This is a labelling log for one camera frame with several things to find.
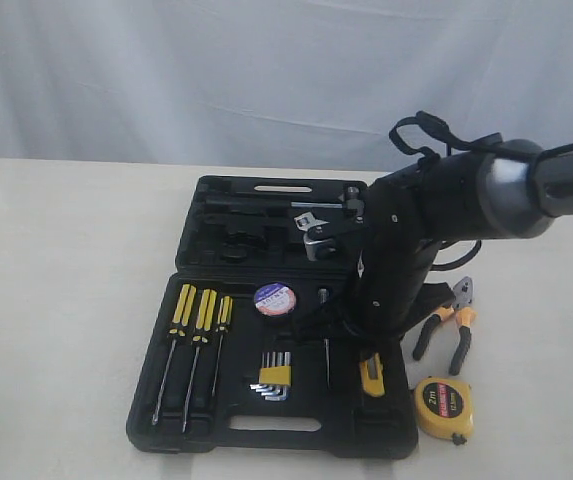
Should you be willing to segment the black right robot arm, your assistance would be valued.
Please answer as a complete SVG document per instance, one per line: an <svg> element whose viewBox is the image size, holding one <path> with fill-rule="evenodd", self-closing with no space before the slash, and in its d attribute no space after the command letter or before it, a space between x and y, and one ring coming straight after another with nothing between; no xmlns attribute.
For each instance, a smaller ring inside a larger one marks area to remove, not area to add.
<svg viewBox="0 0 573 480"><path fill-rule="evenodd" d="M366 345L401 338L453 299L430 284L447 244L542 235L573 216L573 144L544 150L488 138L468 152L423 158L376 179L343 219L306 214L310 259L345 253L352 270L339 293L298 320L305 336Z"/></svg>

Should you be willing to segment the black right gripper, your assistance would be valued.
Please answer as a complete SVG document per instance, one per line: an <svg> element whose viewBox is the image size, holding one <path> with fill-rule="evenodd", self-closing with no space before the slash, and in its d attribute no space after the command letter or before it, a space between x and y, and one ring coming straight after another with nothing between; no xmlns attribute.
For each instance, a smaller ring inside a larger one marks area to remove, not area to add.
<svg viewBox="0 0 573 480"><path fill-rule="evenodd" d="M454 300L446 282L387 287L372 298L342 292L291 321L296 338L350 340L361 345L399 341L420 321Z"/></svg>

